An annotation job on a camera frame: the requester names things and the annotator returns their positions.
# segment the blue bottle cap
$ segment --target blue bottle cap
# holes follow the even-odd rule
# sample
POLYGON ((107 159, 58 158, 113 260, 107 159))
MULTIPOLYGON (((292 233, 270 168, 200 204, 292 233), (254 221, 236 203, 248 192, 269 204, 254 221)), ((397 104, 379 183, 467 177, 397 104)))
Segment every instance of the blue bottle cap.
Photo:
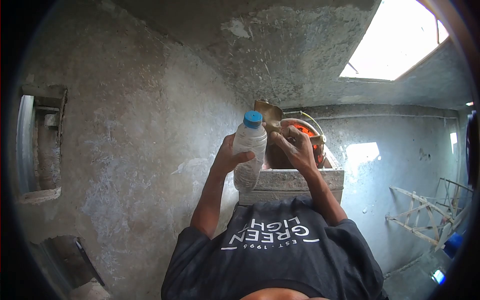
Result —
POLYGON ((243 124, 249 128, 258 128, 262 125, 262 114, 258 111, 251 110, 245 113, 243 124))

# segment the black t-shirt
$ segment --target black t-shirt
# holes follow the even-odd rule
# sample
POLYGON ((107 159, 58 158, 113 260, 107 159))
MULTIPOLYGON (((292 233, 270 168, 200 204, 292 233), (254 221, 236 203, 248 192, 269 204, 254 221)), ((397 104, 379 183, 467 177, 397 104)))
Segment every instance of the black t-shirt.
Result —
POLYGON ((238 300, 263 288, 308 297, 375 299, 383 276, 352 220, 331 227, 311 198, 238 206, 210 240, 193 227, 178 237, 162 299, 238 300))

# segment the sunlight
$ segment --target sunlight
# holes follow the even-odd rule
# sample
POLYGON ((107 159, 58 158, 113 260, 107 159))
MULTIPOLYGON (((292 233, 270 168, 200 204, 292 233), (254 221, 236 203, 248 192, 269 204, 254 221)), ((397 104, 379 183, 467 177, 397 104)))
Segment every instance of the sunlight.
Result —
POLYGON ((354 177, 358 175, 358 167, 360 164, 373 161, 380 152, 376 142, 351 144, 346 147, 347 164, 354 177))
POLYGON ((450 144, 452 144, 452 154, 454 154, 454 145, 457 143, 457 140, 456 140, 456 132, 452 132, 450 134, 450 144))
MULTIPOLYGON (((440 21, 438 42, 448 32, 440 21)), ((416 0, 384 0, 340 77, 395 80, 438 47, 434 15, 416 0)))

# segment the plastic water bottle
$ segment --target plastic water bottle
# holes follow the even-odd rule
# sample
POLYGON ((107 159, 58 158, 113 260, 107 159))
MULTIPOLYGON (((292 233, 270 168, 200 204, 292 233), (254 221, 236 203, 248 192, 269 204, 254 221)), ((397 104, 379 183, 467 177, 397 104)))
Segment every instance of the plastic water bottle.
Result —
POLYGON ((262 126, 262 114, 251 110, 245 114, 233 139, 233 154, 252 151, 255 158, 238 164, 233 170, 233 184, 239 192, 251 192, 257 185, 264 163, 267 132, 262 126))

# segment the fingers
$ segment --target fingers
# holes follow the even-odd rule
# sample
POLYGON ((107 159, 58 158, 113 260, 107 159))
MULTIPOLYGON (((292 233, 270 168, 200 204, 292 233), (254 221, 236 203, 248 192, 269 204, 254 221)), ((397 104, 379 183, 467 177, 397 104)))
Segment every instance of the fingers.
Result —
POLYGON ((301 136, 301 135, 302 135, 302 132, 301 132, 300 130, 298 130, 297 128, 295 128, 295 126, 290 125, 290 126, 284 128, 284 129, 282 130, 282 134, 283 134, 285 137, 289 137, 289 136, 298 137, 298 136, 301 136))
POLYGON ((286 154, 292 153, 295 150, 295 146, 290 144, 283 135, 279 134, 278 132, 272 132, 270 134, 270 138, 275 142, 277 146, 279 146, 283 152, 286 154))
POLYGON ((249 160, 252 160, 254 157, 255 157, 255 153, 253 153, 252 151, 240 152, 240 153, 235 154, 233 156, 233 161, 236 164, 239 164, 239 163, 244 163, 244 162, 247 162, 249 160))
POLYGON ((233 144, 233 139, 235 138, 235 134, 229 134, 227 135, 224 139, 223 139, 223 143, 222 144, 228 144, 228 145, 232 145, 233 144))

